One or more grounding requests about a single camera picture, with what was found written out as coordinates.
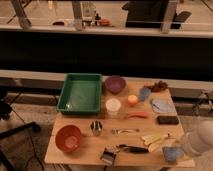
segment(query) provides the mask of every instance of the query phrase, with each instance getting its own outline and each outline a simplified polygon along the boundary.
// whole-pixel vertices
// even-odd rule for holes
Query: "green tray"
[[[101,110],[101,94],[101,74],[67,74],[57,111],[62,114],[97,114]]]

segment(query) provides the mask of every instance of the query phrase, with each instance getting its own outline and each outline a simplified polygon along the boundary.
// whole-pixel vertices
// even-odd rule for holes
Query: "purple bowl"
[[[126,81],[120,76],[110,76],[105,80],[105,87],[113,94],[121,92],[126,87]]]

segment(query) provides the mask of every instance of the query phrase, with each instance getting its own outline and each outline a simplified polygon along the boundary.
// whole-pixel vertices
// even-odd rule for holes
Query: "desk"
[[[102,96],[102,109],[97,116],[79,118],[77,116],[65,116],[58,113],[46,152],[45,162],[58,164],[105,165],[105,163],[100,160],[100,156],[105,147],[113,147],[119,144],[143,146],[140,136],[156,132],[165,134],[171,133],[175,137],[180,138],[184,133],[181,124],[176,126],[158,125],[155,121],[157,114],[153,112],[150,105],[150,101],[153,98],[171,99],[169,90],[161,93],[151,93],[145,102],[140,102],[135,107],[129,107],[127,105],[127,96],[129,94],[138,94],[139,89],[144,85],[153,85],[153,83],[127,81],[126,88],[120,94],[115,96],[109,92],[105,92],[105,95]],[[105,101],[112,96],[120,99],[122,103],[122,108],[119,111],[120,119],[110,119],[107,117],[104,104]],[[125,113],[133,111],[146,111],[149,114],[149,118],[122,119]],[[99,137],[94,137],[90,130],[90,124],[95,119],[100,120],[103,124],[103,131]],[[83,142],[80,148],[71,154],[61,152],[55,145],[55,135],[57,131],[68,124],[78,126],[83,133]],[[110,133],[110,130],[114,128],[139,128],[140,132],[113,135]],[[164,145],[169,145],[173,141],[174,140],[172,139],[167,140]],[[147,154],[119,153],[115,161],[115,166],[194,167],[195,164],[193,160],[188,160],[179,162],[177,165],[170,165],[164,161],[162,150],[159,148]]]

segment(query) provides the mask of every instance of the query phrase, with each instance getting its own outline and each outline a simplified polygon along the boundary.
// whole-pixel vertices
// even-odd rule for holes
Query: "cloth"
[[[141,101],[145,101],[151,93],[149,88],[143,87],[140,89],[139,98]]]
[[[174,104],[170,100],[153,99],[151,104],[153,111],[156,113],[175,113]]]

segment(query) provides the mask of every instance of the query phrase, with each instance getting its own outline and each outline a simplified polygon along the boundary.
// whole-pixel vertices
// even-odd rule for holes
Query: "black wall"
[[[213,39],[0,31],[0,69],[213,81]]]

